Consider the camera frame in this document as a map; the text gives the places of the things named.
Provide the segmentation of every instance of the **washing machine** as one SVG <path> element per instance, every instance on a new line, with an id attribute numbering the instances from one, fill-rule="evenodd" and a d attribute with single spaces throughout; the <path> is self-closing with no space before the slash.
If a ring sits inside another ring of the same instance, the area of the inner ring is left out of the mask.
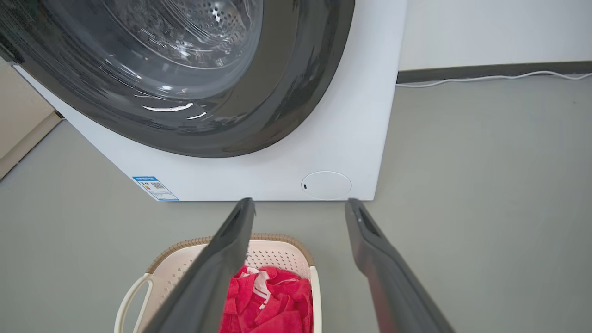
<path id="1" fill-rule="evenodd" d="M 372 200 L 406 3 L 2 0 L 0 50 L 155 200 Z"/>

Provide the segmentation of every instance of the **red clothing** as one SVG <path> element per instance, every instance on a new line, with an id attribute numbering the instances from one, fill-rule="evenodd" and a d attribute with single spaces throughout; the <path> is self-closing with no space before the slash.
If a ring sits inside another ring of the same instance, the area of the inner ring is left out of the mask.
<path id="1" fill-rule="evenodd" d="M 245 266 L 230 280 L 220 332 L 311 333 L 312 298 L 305 278 L 275 267 L 257 273 Z"/>

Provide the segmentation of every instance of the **dark baseboard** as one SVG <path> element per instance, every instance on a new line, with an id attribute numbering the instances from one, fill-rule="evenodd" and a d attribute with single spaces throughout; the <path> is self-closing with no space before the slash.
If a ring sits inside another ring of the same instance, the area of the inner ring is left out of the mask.
<path id="1" fill-rule="evenodd" d="M 398 84 L 441 81 L 446 79 L 469 79 L 492 75 L 517 76 L 536 71 L 551 71 L 559 74 L 592 73 L 592 61 L 517 63 L 511 65 L 484 65 L 450 68 L 417 69 L 400 71 Z"/>

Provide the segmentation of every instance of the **laundry basket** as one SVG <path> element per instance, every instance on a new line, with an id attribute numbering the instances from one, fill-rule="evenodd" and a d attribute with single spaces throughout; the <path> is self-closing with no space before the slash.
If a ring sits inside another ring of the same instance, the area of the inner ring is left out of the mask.
<path id="1" fill-rule="evenodd" d="M 131 300 L 140 287 L 148 283 L 148 292 L 133 331 L 133 333 L 143 332 L 187 268 L 208 245 L 210 239 L 211 237 L 190 239 L 162 252 L 126 293 L 117 312 L 114 333 L 123 333 L 123 323 Z M 285 235 L 254 233 L 249 241 L 244 264 L 257 269 L 273 266 L 309 279 L 313 290 L 313 333 L 321 333 L 321 290 L 317 269 L 312 255 L 301 242 Z"/>

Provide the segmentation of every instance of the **washing machine door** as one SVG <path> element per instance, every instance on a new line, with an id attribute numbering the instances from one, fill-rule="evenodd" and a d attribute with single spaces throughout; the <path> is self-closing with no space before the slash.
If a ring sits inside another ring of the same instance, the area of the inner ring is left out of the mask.
<path id="1" fill-rule="evenodd" d="M 263 149 L 312 112 L 353 0 L 2 0 L 0 49 L 129 139 L 222 158 Z"/>

